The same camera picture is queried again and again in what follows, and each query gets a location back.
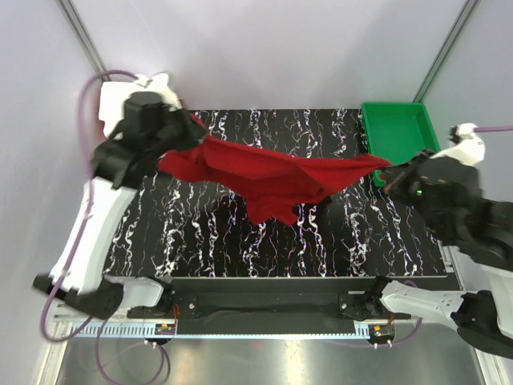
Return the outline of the red t shirt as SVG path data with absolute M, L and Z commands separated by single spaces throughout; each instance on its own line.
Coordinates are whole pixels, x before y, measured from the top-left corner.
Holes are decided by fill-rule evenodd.
M 193 149 L 167 152 L 158 164 L 161 172 L 178 180 L 229 188 L 244 199 L 255 225 L 270 218 L 293 225 L 295 206 L 318 204 L 389 166 L 388 160 L 370 154 L 347 159 L 294 157 L 211 135 Z

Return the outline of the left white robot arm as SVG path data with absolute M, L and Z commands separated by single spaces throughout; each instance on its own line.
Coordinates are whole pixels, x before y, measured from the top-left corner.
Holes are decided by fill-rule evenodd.
M 166 152 L 197 147 L 205 131 L 172 91 L 133 91 L 107 102 L 105 126 L 112 131 L 92 154 L 79 215 L 60 259 L 51 272 L 34 278 L 33 287 L 93 318 L 135 307 L 162 318 L 173 307 L 164 282 L 107 276 L 103 265 L 143 178 Z

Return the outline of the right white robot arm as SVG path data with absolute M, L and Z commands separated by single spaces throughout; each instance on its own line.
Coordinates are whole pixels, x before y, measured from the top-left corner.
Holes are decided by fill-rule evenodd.
M 368 315 L 410 314 L 444 325 L 483 352 L 512 356 L 512 204 L 483 196 L 479 170 L 420 152 L 382 172 L 391 199 L 409 205 L 444 246 L 467 255 L 487 277 L 477 292 L 429 291 L 384 279 L 364 297 Z

